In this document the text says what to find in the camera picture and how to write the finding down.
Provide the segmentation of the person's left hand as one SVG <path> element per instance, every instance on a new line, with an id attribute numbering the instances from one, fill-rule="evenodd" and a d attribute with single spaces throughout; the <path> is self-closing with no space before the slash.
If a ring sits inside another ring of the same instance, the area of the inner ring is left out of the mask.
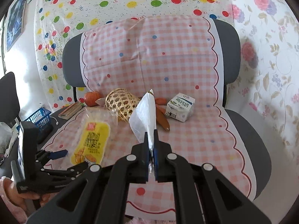
<path id="1" fill-rule="evenodd" d="M 39 200 L 40 205 L 45 205 L 49 199 L 50 194 L 37 194 L 34 192 L 18 193 L 17 187 L 14 181 L 10 178 L 1 178 L 1 193 L 6 196 L 6 199 L 14 206 L 20 207 L 23 211 L 27 211 L 26 200 Z"/>

